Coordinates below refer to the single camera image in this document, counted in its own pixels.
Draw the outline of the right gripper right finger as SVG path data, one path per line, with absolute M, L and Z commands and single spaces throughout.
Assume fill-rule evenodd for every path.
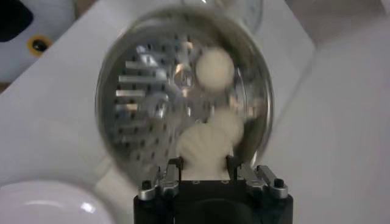
M 226 156 L 226 165 L 230 179 L 243 180 L 250 194 L 266 192 L 275 199 L 288 198 L 288 186 L 283 179 L 277 178 L 268 166 L 258 165 L 253 169 L 249 164 L 231 155 Z

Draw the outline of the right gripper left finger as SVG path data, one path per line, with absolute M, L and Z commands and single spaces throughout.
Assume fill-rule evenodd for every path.
M 151 201 L 158 195 L 172 195 L 179 192 L 179 184 L 182 180 L 183 159 L 179 157 L 168 161 L 165 170 L 154 167 L 145 180 L 141 182 L 138 190 L 138 198 L 141 201 Z

